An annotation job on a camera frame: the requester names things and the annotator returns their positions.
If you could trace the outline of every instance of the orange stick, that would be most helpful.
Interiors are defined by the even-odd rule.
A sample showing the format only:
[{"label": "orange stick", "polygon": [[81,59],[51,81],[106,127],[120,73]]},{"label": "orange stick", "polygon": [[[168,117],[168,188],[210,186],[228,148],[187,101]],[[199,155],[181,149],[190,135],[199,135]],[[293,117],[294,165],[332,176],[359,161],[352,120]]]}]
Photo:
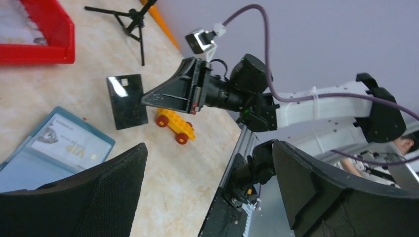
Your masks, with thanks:
[{"label": "orange stick", "polygon": [[[147,3],[147,0],[140,0],[140,2],[143,5],[145,5],[145,3]],[[177,50],[180,50],[179,45],[174,40],[174,37],[172,36],[172,34],[171,34],[168,26],[166,25],[165,21],[160,16],[160,13],[157,11],[157,8],[155,6],[151,6],[151,8],[148,10],[148,12],[154,18],[154,20],[157,22],[157,24],[160,26],[160,28],[163,30],[163,32],[168,36],[168,38],[174,44],[174,46],[177,48]]]}]

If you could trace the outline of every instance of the white robot arm segment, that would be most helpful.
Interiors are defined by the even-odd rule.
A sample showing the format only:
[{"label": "white robot arm segment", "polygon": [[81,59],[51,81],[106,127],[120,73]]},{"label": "white robot arm segment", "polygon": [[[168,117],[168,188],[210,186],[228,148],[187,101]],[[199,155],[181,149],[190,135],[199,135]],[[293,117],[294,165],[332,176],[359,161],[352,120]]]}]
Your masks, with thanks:
[{"label": "white robot arm segment", "polygon": [[368,143],[362,129],[355,127],[355,118],[330,119],[326,125],[311,131],[290,136],[285,141],[311,156],[354,144]]},{"label": "white robot arm segment", "polygon": [[[305,91],[299,93],[280,93],[282,98],[298,98],[313,93],[333,92],[367,95],[368,88],[362,83],[351,81],[342,85]],[[350,97],[321,98],[302,102],[284,103],[274,99],[280,108],[276,110],[277,127],[286,127],[295,123],[335,118],[364,118],[371,112],[372,102]]]}]

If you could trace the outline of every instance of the yellow lego brick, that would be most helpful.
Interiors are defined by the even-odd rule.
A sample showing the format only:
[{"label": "yellow lego brick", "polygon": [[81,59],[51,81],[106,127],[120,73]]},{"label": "yellow lego brick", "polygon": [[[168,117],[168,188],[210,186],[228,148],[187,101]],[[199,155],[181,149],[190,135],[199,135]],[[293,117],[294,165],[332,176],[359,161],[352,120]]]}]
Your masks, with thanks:
[{"label": "yellow lego brick", "polygon": [[175,111],[158,108],[160,115],[164,115],[169,119],[168,126],[177,134],[185,133],[189,139],[195,140],[194,129],[186,123]]}]

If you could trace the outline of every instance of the black tripod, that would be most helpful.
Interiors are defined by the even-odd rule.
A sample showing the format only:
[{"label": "black tripod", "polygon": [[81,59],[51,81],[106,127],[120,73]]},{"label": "black tripod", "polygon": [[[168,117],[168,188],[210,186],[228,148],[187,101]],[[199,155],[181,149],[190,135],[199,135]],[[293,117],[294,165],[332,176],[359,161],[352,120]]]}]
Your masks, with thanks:
[{"label": "black tripod", "polygon": [[[136,11],[135,9],[130,9],[128,11],[128,13],[106,10],[106,9],[90,7],[90,6],[85,6],[84,9],[87,10],[87,11],[95,11],[95,12],[114,15],[116,17],[116,19],[118,20],[119,24],[121,25],[125,34],[140,43],[141,65],[144,66],[145,62],[144,62],[143,32],[142,32],[141,28],[144,27],[144,15],[145,15],[145,13],[147,13],[148,9],[150,9],[151,6],[153,6],[156,2],[157,2],[157,0],[148,0],[147,3],[144,5],[144,7],[140,11]],[[124,23],[120,19],[121,16],[129,17],[129,18],[132,19],[132,22],[131,22],[130,25],[128,25],[128,27],[125,27]],[[137,27],[138,27],[138,31],[139,31],[139,36],[138,37],[132,34],[132,32]]]}]

